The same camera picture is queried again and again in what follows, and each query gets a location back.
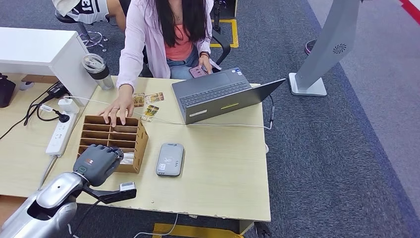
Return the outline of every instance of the woman's hand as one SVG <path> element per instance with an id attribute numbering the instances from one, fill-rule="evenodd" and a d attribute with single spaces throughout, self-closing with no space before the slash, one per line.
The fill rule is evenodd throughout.
<path id="1" fill-rule="evenodd" d="M 213 73 L 213 66 L 210 63 L 209 56 L 207 54 L 202 54 L 198 59 L 198 65 L 201 67 L 204 65 L 206 68 L 207 74 Z"/>
<path id="2" fill-rule="evenodd" d="M 108 124 L 108 116 L 111 117 L 111 126 L 115 127 L 117 124 L 117 112 L 120 111 L 119 116 L 121 123 L 125 125 L 125 111 L 128 110 L 127 117 L 133 116 L 134 101 L 133 101 L 133 87 L 129 84 L 123 84 L 119 87 L 118 98 L 111 103 L 105 110 L 101 111 L 98 115 L 104 117 L 105 122 Z"/>

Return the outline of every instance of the gray floor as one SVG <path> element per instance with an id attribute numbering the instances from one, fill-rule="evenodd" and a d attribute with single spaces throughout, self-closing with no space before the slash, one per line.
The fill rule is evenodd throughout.
<path id="1" fill-rule="evenodd" d="M 0 26 L 76 27 L 55 19 L 49 0 L 36 4 L 0 0 L 0 5 Z M 317 16 L 327 8 L 327 2 L 320 3 Z M 240 67 L 251 82 L 269 82 L 297 71 L 306 57 L 304 43 L 315 39 L 319 31 L 306 0 L 240 0 L 237 20 L 240 47 L 232 50 L 222 67 Z M 93 51 L 117 74 L 123 34 L 105 23 L 90 28 L 109 37 L 108 52 Z M 398 53 L 391 54 L 402 58 Z M 360 94 L 364 87 L 354 86 L 354 78 L 351 74 L 347 78 L 346 73 L 346 65 L 336 65 L 323 77 L 329 93 L 324 98 L 292 96 L 288 84 L 273 94 L 276 119 L 273 130 L 266 131 L 272 237 L 420 237 L 420 222 L 407 196 L 410 193 L 404 181 L 400 182 L 401 175 L 395 173 L 398 170 L 392 167 L 386 146 L 381 145 L 383 138 L 375 134 L 378 122 L 371 117 L 372 110 L 364 108 L 366 98 Z M 270 102 L 264 102 L 265 118 L 270 107 Z M 412 160 L 404 164 L 415 165 Z M 81 206 L 75 222 L 85 209 Z M 129 238 L 138 231 L 151 231 L 154 222 L 171 223 L 173 219 L 173 214 L 98 207 L 78 234 L 82 238 Z M 232 220 L 181 216 L 179 223 L 238 231 L 238 222 Z M 256 236 L 248 232 L 246 237 Z"/>
<path id="2" fill-rule="evenodd" d="M 309 0 L 323 25 L 332 0 Z M 420 26 L 397 0 L 361 4 L 341 65 L 404 190 L 420 213 Z"/>

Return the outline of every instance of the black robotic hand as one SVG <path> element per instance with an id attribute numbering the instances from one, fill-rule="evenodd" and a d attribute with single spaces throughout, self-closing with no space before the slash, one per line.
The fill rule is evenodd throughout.
<path id="1" fill-rule="evenodd" d="M 97 187 L 117 169 L 123 157 L 124 153 L 119 148 L 91 145 L 77 158 L 73 171 Z"/>

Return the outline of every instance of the person in white shirt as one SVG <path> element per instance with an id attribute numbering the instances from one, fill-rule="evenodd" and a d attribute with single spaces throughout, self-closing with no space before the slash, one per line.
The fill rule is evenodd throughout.
<path id="1" fill-rule="evenodd" d="M 125 31 L 126 19 L 120 1 L 130 0 L 52 0 L 60 14 L 67 15 L 77 22 L 109 22 L 110 17 L 115 17 L 118 27 Z"/>

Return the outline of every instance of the yellow floor marking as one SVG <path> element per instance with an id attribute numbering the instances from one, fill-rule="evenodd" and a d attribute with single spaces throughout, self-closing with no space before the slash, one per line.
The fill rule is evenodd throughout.
<path id="1" fill-rule="evenodd" d="M 155 223 L 153 233 L 165 234 L 172 228 L 173 224 Z M 189 237 L 189 238 L 244 238 L 232 231 L 204 228 L 204 227 L 190 227 L 176 225 L 170 236 Z M 162 236 L 152 236 L 152 238 L 160 238 Z"/>
<path id="2" fill-rule="evenodd" d="M 232 25 L 232 39 L 233 39 L 233 43 L 230 44 L 230 46 L 232 48 L 238 48 L 239 47 L 239 38 L 238 38 L 238 26 L 236 24 L 236 20 L 235 19 L 222 19 L 220 20 L 220 23 L 230 23 Z M 221 48 L 222 46 L 218 43 L 215 44 L 210 44 L 210 47 L 218 47 Z"/>

